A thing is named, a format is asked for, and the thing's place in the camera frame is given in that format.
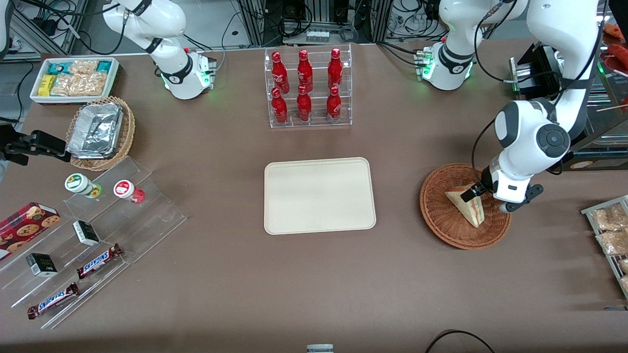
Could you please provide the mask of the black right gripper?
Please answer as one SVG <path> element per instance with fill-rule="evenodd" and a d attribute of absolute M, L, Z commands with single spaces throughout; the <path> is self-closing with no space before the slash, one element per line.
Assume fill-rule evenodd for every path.
<path fill-rule="evenodd" d="M 1 138 L 0 160 L 27 166 L 29 157 L 25 154 L 32 147 L 34 155 L 51 156 L 61 161 L 70 161 L 71 153 L 66 150 L 63 139 L 47 132 L 33 131 L 30 138 Z"/>

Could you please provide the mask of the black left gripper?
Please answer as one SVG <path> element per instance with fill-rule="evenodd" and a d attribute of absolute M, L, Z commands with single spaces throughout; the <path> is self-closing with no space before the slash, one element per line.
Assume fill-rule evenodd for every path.
<path fill-rule="evenodd" d="M 483 184 L 473 184 L 468 190 L 461 194 L 461 199 L 464 202 L 469 202 L 475 199 L 475 197 L 484 195 L 488 191 L 489 190 Z M 543 192 L 544 188 L 541 184 L 528 185 L 527 190 L 525 191 L 524 200 L 519 203 L 510 203 L 510 211 L 514 212 L 521 208 L 521 206 L 530 204 L 533 199 Z"/>

